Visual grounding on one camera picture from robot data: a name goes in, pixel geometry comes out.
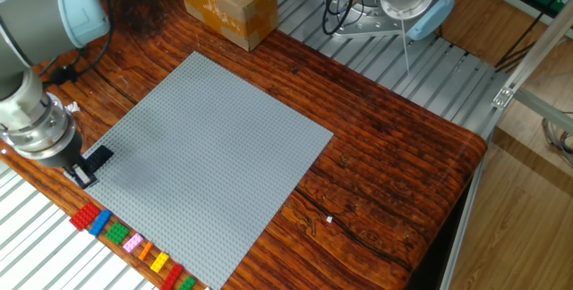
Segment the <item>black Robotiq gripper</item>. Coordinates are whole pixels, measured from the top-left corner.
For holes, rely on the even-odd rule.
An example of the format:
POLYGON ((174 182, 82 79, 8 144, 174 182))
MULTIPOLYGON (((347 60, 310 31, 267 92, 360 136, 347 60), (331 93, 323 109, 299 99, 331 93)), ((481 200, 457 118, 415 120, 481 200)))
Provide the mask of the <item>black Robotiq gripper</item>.
POLYGON ((43 154, 40 152, 34 153, 30 159, 47 167, 65 167, 64 171, 71 179, 75 181, 79 187, 85 189, 98 180, 96 177, 98 168, 92 163, 77 164, 81 160, 81 147, 82 137, 80 133, 75 130, 71 140, 60 151, 51 152, 49 155, 46 152, 43 154))

